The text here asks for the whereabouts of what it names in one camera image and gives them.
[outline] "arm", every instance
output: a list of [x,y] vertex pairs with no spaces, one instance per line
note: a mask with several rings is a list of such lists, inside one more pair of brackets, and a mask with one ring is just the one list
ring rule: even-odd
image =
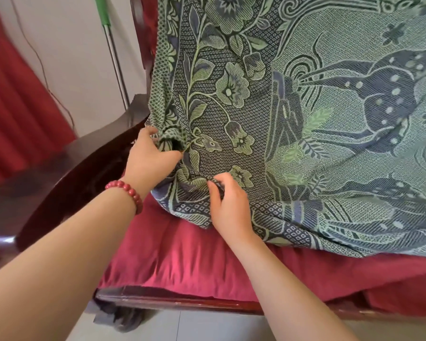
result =
[[[122,178],[142,199],[182,158],[159,152],[139,133]],[[76,324],[136,207],[120,188],[108,189],[0,270],[0,340],[65,340]]]
[[253,232],[246,192],[229,173],[215,177],[225,189],[221,201],[208,182],[213,225],[249,276],[268,323],[278,341],[358,339]]

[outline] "wire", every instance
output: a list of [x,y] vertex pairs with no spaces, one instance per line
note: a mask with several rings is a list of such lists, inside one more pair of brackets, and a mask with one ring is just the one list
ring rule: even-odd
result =
[[27,42],[28,46],[32,49],[32,51],[35,53],[36,57],[38,58],[38,61],[40,62],[40,66],[41,66],[41,70],[43,72],[43,77],[44,77],[44,85],[46,87],[46,90],[49,92],[49,94],[52,96],[52,98],[55,99],[55,101],[63,108],[63,110],[65,110],[65,112],[68,114],[69,120],[71,121],[71,127],[73,128],[74,133],[77,135],[77,131],[76,131],[76,125],[74,123],[74,119],[73,119],[73,115],[71,114],[71,112],[63,105],[63,103],[57,98],[57,96],[55,94],[53,94],[53,92],[50,90],[49,88],[49,83],[47,82],[47,77],[46,77],[46,71],[44,69],[44,65],[43,65],[43,61],[41,60],[40,55],[38,54],[38,52],[36,51],[36,49],[33,47],[33,45],[31,45],[30,41],[28,40],[25,31],[23,30],[23,25],[22,25],[22,21],[21,21],[21,17],[19,15],[19,12],[17,11],[17,7],[16,7],[16,3],[14,2],[14,0],[10,0],[11,1],[11,5],[13,7],[13,11],[14,11],[14,15],[16,16],[16,20],[17,20],[17,24],[19,26],[20,32],[23,35],[23,38],[25,39],[25,41]]

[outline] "red beaded bracelet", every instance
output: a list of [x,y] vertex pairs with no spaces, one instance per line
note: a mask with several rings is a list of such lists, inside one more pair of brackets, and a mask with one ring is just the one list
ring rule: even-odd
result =
[[122,180],[113,180],[112,182],[107,183],[105,189],[109,188],[122,188],[124,189],[134,200],[134,203],[136,204],[136,214],[139,214],[142,212],[143,203],[140,198],[140,195],[137,193],[136,190],[131,188],[131,186],[128,183],[123,182]]

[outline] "dark wooden frame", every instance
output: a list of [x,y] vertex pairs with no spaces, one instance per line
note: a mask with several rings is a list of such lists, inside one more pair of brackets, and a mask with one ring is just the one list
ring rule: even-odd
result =
[[[130,0],[149,91],[153,58],[140,0]],[[149,115],[147,95],[134,97],[118,120],[79,138],[0,187],[0,258],[10,259],[82,208],[123,172],[131,142]],[[96,292],[97,299],[145,309],[214,310],[262,314],[260,304],[176,294],[163,289],[120,287]],[[343,319],[420,321],[372,310],[363,294],[328,303]]]

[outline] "green grip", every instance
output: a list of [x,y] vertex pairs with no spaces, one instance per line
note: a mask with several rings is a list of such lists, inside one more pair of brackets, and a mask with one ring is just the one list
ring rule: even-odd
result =
[[99,18],[101,19],[102,25],[110,26],[109,14],[107,13],[106,0],[95,0],[96,8],[98,9]]

